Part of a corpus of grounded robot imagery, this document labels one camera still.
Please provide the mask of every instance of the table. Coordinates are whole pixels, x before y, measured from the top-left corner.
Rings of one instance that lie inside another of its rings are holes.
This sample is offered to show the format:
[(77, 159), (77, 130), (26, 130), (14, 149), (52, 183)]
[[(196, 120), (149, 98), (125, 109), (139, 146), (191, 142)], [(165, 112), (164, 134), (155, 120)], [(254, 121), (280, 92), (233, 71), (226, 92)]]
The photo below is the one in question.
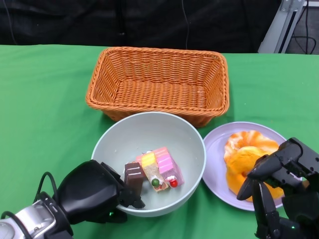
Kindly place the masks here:
[[(0, 211), (30, 205), (42, 174), (60, 184), (89, 160), (114, 122), (84, 101), (99, 53), (91, 46), (0, 46)], [(319, 152), (319, 56), (225, 54), (230, 108), (199, 132), (231, 121), (252, 121), (295, 136)], [(43, 189), (52, 194), (50, 183)], [(229, 206), (203, 182), (181, 208), (125, 224), (80, 223), (76, 239), (253, 239), (255, 216)]]

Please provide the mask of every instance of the food item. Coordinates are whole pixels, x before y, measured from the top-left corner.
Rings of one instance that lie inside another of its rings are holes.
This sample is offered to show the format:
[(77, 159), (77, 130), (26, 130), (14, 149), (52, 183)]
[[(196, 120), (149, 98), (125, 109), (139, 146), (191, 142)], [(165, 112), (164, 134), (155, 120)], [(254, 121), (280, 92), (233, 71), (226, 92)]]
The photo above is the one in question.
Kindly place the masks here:
[(124, 182), (130, 186), (136, 195), (141, 195), (144, 175), (139, 163), (128, 163), (125, 165)]
[(225, 163), (227, 164), (227, 161), (232, 157), (232, 155), (245, 146), (254, 146), (271, 153), (275, 152), (279, 148), (277, 142), (264, 137), (258, 131), (251, 130), (249, 132), (238, 132), (231, 135), (225, 144)]
[(155, 154), (153, 152), (141, 156), (141, 165), (146, 174), (146, 177), (148, 178), (156, 192), (169, 188), (169, 185), (160, 175), (159, 168), (156, 163)]
[[(133, 163), (139, 163), (140, 166), (142, 166), (142, 163), (141, 163), (141, 158), (142, 158), (142, 156), (143, 156), (143, 154), (140, 155), (140, 156), (137, 156), (137, 157), (135, 158), (135, 161), (134, 161)], [(143, 174), (144, 177), (146, 177), (145, 172), (144, 172), (143, 169), (142, 169), (142, 174)]]
[(159, 173), (164, 180), (170, 183), (170, 186), (175, 188), (184, 183), (183, 175), (179, 166), (169, 154), (166, 147), (159, 148), (153, 151), (159, 167)]
[[(265, 154), (271, 153), (272, 152), (267, 152), (253, 146), (242, 147), (233, 153), (226, 163), (226, 180), (229, 189), (237, 195), (247, 177), (247, 174), (253, 169), (257, 159)], [(281, 188), (272, 188), (268, 184), (266, 184), (266, 186), (274, 199), (283, 196), (284, 191)], [(247, 201), (252, 202), (252, 197), (247, 199)]]

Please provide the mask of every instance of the orange wicker basket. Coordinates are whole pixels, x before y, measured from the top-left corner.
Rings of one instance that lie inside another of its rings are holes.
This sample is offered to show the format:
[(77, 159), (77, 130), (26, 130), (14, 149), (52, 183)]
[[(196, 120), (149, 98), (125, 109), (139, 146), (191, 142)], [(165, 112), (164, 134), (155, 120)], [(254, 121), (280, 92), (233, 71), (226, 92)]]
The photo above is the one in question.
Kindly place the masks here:
[(98, 59), (86, 102), (115, 121), (158, 111), (205, 126), (229, 107), (226, 59), (210, 51), (111, 47)]

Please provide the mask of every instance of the black background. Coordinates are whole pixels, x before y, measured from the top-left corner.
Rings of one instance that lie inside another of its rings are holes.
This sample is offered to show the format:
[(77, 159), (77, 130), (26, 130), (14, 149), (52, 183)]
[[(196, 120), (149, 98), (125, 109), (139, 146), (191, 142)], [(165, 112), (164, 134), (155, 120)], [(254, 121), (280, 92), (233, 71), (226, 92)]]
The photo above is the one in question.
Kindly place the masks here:
[[(19, 45), (185, 49), (181, 0), (5, 0)], [(257, 52), (278, 0), (184, 0), (188, 48)], [(0, 0), (0, 44), (13, 44)]]

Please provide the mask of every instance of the cable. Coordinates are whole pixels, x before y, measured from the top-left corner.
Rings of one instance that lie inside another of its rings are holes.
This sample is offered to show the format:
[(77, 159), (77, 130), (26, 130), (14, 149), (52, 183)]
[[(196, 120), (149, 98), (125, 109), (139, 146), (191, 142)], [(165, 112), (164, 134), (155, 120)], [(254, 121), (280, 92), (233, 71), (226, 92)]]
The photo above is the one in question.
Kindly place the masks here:
[[(303, 51), (304, 53), (306, 53), (305, 50), (302, 48), (302, 46), (301, 46), (301, 45), (299, 44), (299, 42), (297, 41), (297, 38), (307, 38), (307, 37), (306, 37), (306, 36), (295, 36), (295, 35), (293, 34), (292, 38), (295, 39), (296, 43), (297, 43), (298, 46), (302, 49), (302, 51)], [(311, 36), (309, 36), (308, 38), (314, 41), (313, 49), (312, 49), (311, 52), (310, 52), (310, 55), (311, 55), (311, 54), (314, 52), (314, 50), (315, 50), (315, 47), (316, 47), (316, 45), (317, 45), (317, 41), (316, 41), (316, 39), (314, 39), (314, 38), (311, 37)]]
[(187, 24), (187, 35), (186, 35), (186, 43), (185, 43), (186, 50), (187, 50), (188, 36), (189, 36), (189, 24), (188, 24), (187, 16), (186, 16), (185, 9), (184, 9), (184, 0), (181, 0), (181, 7), (183, 9), (185, 21), (186, 21), (186, 24)]
[(300, 14), (300, 17), (299, 17), (299, 19), (298, 19), (296, 25), (299, 23), (299, 21), (300, 21), (301, 18), (303, 17), (305, 10), (306, 10), (306, 8), (304, 8), (303, 12)]
[(53, 188), (53, 193), (54, 193), (54, 196), (55, 196), (55, 201), (56, 201), (57, 204), (59, 204), (59, 202), (58, 202), (59, 197), (58, 197), (58, 192), (57, 192), (57, 189), (56, 189), (56, 184), (55, 184), (55, 181), (54, 181), (54, 178), (53, 178), (52, 174), (49, 173), (49, 172), (45, 172), (45, 173), (43, 174), (43, 176), (41, 177), (40, 184), (39, 184), (38, 190), (36, 191), (36, 195), (35, 195), (35, 198), (34, 198), (33, 203), (36, 202), (37, 196), (38, 196), (38, 194), (41, 192), (42, 185), (43, 185), (43, 181), (44, 181), (44, 179), (45, 179), (46, 176), (49, 176), (49, 178), (50, 178), (50, 180), (51, 180), (51, 184), (52, 184), (52, 188)]
[(11, 219), (14, 220), (14, 222), (19, 226), (19, 228), (21, 229), (22, 233), (25, 236), (25, 239), (32, 239), (28, 230), (25, 228), (23, 223), (20, 221), (20, 219), (15, 214), (8, 212), (8, 211), (5, 211), (4, 213), (2, 213), (1, 219), (5, 219), (6, 216), (11, 217)]
[(9, 10), (8, 10), (8, 8), (6, 6), (5, 0), (2, 0), (2, 1), (3, 1), (3, 5), (5, 7), (5, 10), (6, 10), (6, 14), (8, 15), (9, 28), (10, 28), (10, 33), (11, 33), (12, 40), (13, 40), (15, 45), (18, 45), (18, 43), (15, 40), (14, 34), (13, 34), (13, 29), (12, 29), (12, 23), (11, 23), (11, 17), (10, 17)]
[(309, 34), (308, 34), (308, 9), (309, 9), (309, 0), (307, 0), (306, 5), (306, 55), (308, 54), (308, 40), (309, 40)]

